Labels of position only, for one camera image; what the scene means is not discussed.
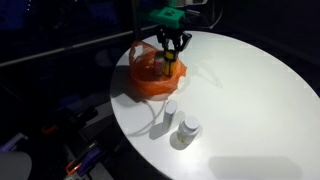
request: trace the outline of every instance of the cable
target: cable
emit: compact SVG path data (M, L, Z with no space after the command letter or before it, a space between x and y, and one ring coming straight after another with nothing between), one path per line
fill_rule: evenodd
M214 15L214 3L212 3L212 15L211 15L211 21L213 21L212 23L209 22L208 18L203 14L203 13L195 13L194 11L191 11L189 12L189 14L193 15L192 17L189 17L189 18L186 18L184 19L184 21L182 22L184 25L187 25L187 26L192 26L192 27L195 27L195 28L203 28L203 29L212 29L214 26L216 26L218 24L218 22L221 20L222 18L222 15L223 15L223 8L221 6L221 10L219 12L219 16L216 20L215 19L215 15ZM199 17L201 18L202 21L205 21L205 24L208 24L207 26L201 26L199 24L196 24L196 23L192 23L190 21L192 21L192 19L198 19L199 20Z

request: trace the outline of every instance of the plastic bag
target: plastic bag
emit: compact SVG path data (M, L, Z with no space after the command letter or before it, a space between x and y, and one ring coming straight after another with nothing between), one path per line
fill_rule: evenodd
M143 52L135 58L135 48L138 46L142 46ZM130 77L137 89L147 96L172 93L177 89L180 77L186 76L187 67L179 59L172 76L155 75L154 56L157 51L157 48L148 43L135 41L129 53Z

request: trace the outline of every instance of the robotic arm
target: robotic arm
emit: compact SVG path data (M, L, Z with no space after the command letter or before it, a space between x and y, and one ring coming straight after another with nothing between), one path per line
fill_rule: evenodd
M165 75L173 75L178 54L188 46L191 37L192 35L184 32L182 28L173 29L163 25L157 27L157 39L164 49L163 72ZM170 40L174 49L169 49Z
M206 4L208 0L168 0L171 7L184 7L188 5Z

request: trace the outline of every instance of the dark background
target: dark background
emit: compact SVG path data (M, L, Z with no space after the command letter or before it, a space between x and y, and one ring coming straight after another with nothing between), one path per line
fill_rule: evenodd
M319 95L319 2L215 3L216 16L223 8L217 26L190 29L234 37L265 50L294 69ZM0 0L0 63L132 30L130 13L130 0ZM152 34L144 32L143 37ZM113 67L133 40L129 35L0 68L0 144L17 132L36 134L50 113L68 104L80 102L74 110L81 111L108 101ZM98 62L99 52L108 66Z

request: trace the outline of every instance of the white cylinder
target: white cylinder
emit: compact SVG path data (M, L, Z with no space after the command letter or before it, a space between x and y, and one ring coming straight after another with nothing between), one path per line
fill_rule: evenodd
M164 115L163 115L163 122L162 122L162 130L164 132L168 132L170 129L170 125L172 122L172 118L174 113L176 112L178 107L178 103L174 100L169 100L166 104Z

